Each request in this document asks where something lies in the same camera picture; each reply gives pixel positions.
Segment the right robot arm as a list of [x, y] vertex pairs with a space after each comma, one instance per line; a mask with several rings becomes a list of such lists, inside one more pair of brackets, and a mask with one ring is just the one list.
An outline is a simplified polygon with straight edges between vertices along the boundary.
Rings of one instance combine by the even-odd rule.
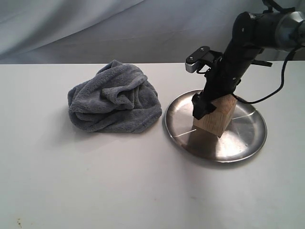
[[281, 74], [287, 62], [305, 46], [305, 14], [292, 8], [282, 8], [273, 0], [265, 0], [263, 13], [243, 12], [233, 25], [232, 39], [225, 52], [202, 46], [188, 56], [185, 68], [189, 73], [201, 74], [206, 78], [204, 89], [192, 97], [193, 117], [200, 120], [216, 110], [212, 102], [225, 95], [234, 95], [237, 85], [251, 64], [272, 66], [258, 61], [256, 57], [265, 49], [287, 51]]

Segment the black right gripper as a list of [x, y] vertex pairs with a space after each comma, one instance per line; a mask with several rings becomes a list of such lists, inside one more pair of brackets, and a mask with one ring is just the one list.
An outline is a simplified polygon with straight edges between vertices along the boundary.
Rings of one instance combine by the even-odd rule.
[[216, 110], [214, 100], [235, 91], [241, 77], [256, 57], [256, 51], [226, 51], [215, 71], [207, 77], [201, 98], [199, 94], [192, 97], [193, 117], [202, 119]]

